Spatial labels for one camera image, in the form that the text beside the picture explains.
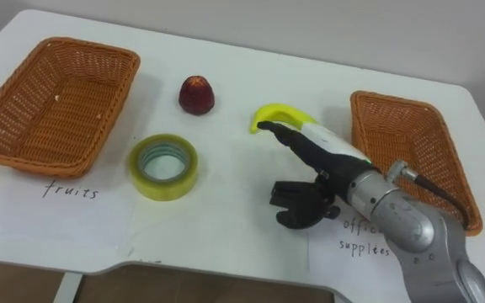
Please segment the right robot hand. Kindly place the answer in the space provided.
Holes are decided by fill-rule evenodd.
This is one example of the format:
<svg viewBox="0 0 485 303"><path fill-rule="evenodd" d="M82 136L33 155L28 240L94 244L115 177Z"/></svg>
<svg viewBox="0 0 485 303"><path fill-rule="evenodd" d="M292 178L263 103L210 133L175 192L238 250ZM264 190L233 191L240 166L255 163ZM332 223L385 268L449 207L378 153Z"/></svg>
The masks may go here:
<svg viewBox="0 0 485 303"><path fill-rule="evenodd" d="M281 181L274 185L273 198L290 201L286 210L276 214L277 222L288 229L307 229L324 218L336 219L341 209L333 204L335 199L347 199L353 182L362 173L376 170L366 160L328 152L300 132L284 125L261 121L257 127L271 131L280 143L289 147L317 173L312 183Z"/></svg>

